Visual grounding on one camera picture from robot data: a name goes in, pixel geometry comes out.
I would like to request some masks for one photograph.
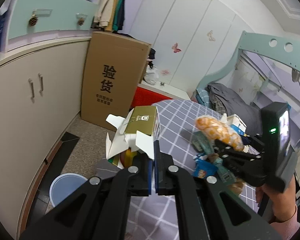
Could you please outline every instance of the plaid pillow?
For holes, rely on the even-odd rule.
[[[208,91],[206,91],[202,88],[197,88],[196,91],[197,91],[196,98],[197,98],[198,102],[203,106],[211,108]]]
[[[224,114],[224,113],[227,114],[225,106],[223,105],[223,103],[221,102],[221,100],[217,96],[210,95],[210,100],[211,100],[213,110],[215,110],[216,112],[218,112],[221,115]]]

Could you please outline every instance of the metal rivet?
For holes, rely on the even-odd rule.
[[[137,166],[130,166],[129,168],[128,168],[128,171],[130,172],[130,173],[137,173],[138,172],[138,167]]]
[[[170,172],[177,172],[179,170],[179,168],[176,165],[171,165],[171,166],[169,166],[168,170]]]
[[[98,185],[100,183],[100,179],[98,177],[92,177],[89,179],[90,184],[92,185]]]
[[[217,178],[215,176],[207,177],[207,182],[210,184],[215,184],[217,182]]]

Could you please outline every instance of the speckled floor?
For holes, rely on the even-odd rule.
[[[80,137],[80,140],[74,147],[61,174],[71,172],[80,174],[87,179],[93,177],[96,174],[96,164],[106,155],[107,132],[111,140],[115,133],[86,122],[80,117],[74,120],[67,132]],[[52,208],[51,202],[49,202],[46,212],[49,212]]]

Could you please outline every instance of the checkered tablecloth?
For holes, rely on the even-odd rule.
[[[158,109],[161,124],[160,150],[172,155],[176,165],[192,174],[195,168],[193,157],[197,152],[191,140],[193,133],[198,131],[194,127],[194,119],[207,114],[220,119],[221,115],[188,100],[164,100],[153,105]],[[257,154],[253,148],[250,148],[249,152]],[[113,176],[113,172],[117,171],[100,166],[97,169],[100,177]],[[253,187],[245,186],[240,198],[253,210],[258,210]],[[153,180],[152,194],[149,197],[131,197],[126,232],[132,235],[134,240],[179,239],[174,197],[158,196]]]

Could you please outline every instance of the blue bucket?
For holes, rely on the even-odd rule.
[[[76,173],[65,173],[55,178],[50,186],[50,201],[57,206],[88,179]]]

